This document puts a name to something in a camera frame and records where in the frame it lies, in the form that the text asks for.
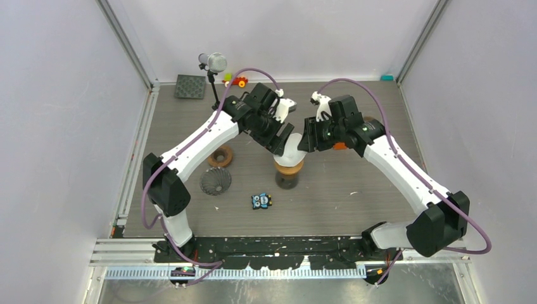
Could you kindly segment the white paper coffee filter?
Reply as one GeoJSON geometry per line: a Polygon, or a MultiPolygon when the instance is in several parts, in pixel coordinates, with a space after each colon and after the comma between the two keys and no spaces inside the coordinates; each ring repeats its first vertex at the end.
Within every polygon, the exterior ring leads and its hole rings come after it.
{"type": "Polygon", "coordinates": [[[289,135],[284,145],[282,156],[274,155],[276,164],[282,167],[295,167],[305,158],[307,152],[298,149],[302,136],[303,135],[300,133],[292,133],[289,135]]]}

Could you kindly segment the smoky glass carafe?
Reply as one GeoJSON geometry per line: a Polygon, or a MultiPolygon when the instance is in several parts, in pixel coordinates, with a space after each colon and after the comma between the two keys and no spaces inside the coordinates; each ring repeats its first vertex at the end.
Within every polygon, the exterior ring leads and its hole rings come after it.
{"type": "Polygon", "coordinates": [[[289,190],[295,188],[299,183],[299,173],[296,174],[283,174],[276,172],[275,183],[281,189],[289,190]]]}

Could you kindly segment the grey glass dripper cone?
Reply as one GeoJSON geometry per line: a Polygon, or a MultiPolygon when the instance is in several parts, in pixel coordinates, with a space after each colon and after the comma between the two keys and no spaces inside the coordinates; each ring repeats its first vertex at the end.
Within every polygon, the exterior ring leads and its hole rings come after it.
{"type": "Polygon", "coordinates": [[[218,196],[225,193],[231,186],[231,173],[222,167],[207,169],[200,177],[200,189],[207,195],[218,196]]]}

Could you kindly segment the silver microphone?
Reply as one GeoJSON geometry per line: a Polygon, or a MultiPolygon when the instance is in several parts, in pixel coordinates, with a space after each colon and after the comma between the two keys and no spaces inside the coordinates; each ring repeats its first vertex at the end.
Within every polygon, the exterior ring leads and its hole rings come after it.
{"type": "Polygon", "coordinates": [[[215,76],[227,69],[227,59],[222,53],[201,53],[198,56],[199,69],[206,71],[206,76],[211,85],[213,96],[215,98],[212,108],[216,110],[220,105],[218,92],[215,87],[215,76]]]}

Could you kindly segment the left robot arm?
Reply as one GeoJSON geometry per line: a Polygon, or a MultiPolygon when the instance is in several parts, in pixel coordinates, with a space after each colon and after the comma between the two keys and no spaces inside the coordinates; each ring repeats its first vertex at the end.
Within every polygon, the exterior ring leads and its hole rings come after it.
{"type": "Polygon", "coordinates": [[[285,124],[296,102],[258,83],[239,98],[215,103],[212,115],[194,133],[160,156],[148,154],[142,162],[143,199],[150,199],[163,221],[170,254],[179,262],[194,254],[186,208],[191,195],[185,183],[191,174],[226,142],[245,132],[273,155],[281,156],[294,127],[285,124]]]}

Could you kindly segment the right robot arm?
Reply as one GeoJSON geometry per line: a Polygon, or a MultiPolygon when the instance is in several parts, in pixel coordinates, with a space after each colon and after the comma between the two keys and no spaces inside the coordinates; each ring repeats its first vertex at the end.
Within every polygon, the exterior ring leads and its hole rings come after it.
{"type": "Polygon", "coordinates": [[[469,198],[449,191],[430,178],[406,154],[378,120],[365,121],[350,95],[330,98],[314,92],[318,107],[305,119],[298,150],[325,151],[344,143],[379,169],[399,190],[416,214],[410,222],[380,222],[362,232],[362,253],[377,260],[388,248],[414,249],[431,257],[467,233],[469,198]]]}

